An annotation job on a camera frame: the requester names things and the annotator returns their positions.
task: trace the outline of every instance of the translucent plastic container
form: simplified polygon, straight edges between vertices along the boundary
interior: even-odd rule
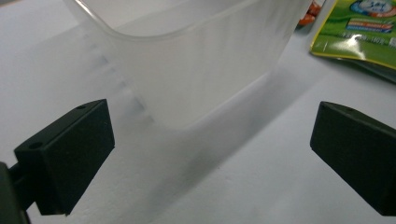
[[[64,0],[154,120],[192,124],[275,64],[311,0]]]

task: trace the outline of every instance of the screw hole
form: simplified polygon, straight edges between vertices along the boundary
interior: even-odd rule
[[[36,142],[36,143],[33,143],[32,145],[30,145],[29,148],[30,149],[36,149],[36,148],[41,147],[41,146],[43,146],[43,143]]]

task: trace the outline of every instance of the snack package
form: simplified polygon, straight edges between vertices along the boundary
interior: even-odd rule
[[[313,0],[308,11],[298,22],[299,26],[306,26],[315,21],[326,0]]]
[[[337,0],[311,45],[396,81],[396,0]]]

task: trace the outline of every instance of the container rim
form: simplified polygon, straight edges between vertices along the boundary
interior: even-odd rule
[[[97,15],[85,2],[84,0],[72,0],[75,3],[78,4],[78,6],[86,13],[88,14],[89,18],[93,20],[101,29],[103,29],[106,33],[109,35],[112,35],[116,38],[120,38],[123,40],[139,40],[139,41],[151,41],[151,40],[158,40],[158,39],[167,39],[171,37],[176,37],[179,35],[184,35],[187,32],[191,32],[193,30],[197,30],[201,27],[204,27],[205,24],[210,23],[215,20],[220,20],[224,17],[227,17],[230,14],[233,14],[235,11],[238,11],[244,7],[248,7],[250,5],[253,5],[255,3],[260,2],[261,0],[244,0],[240,3],[237,3],[233,5],[232,7],[229,7],[225,10],[222,10],[221,12],[218,12],[210,17],[207,17],[203,20],[199,20],[196,22],[193,22],[187,26],[184,26],[180,29],[177,29],[175,31],[163,34],[163,35],[147,35],[147,36],[140,36],[140,35],[126,35],[121,32],[118,32],[111,28],[99,15]]]

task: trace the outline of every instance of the white table surface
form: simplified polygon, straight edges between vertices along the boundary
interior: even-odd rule
[[[184,131],[153,122],[77,25],[60,0],[0,7],[1,161],[11,166],[18,144],[101,98],[116,136],[72,214],[42,217],[34,204],[33,223],[396,222],[381,217],[309,146],[320,101],[396,127],[396,86],[311,56],[317,25],[292,36],[268,78]]]

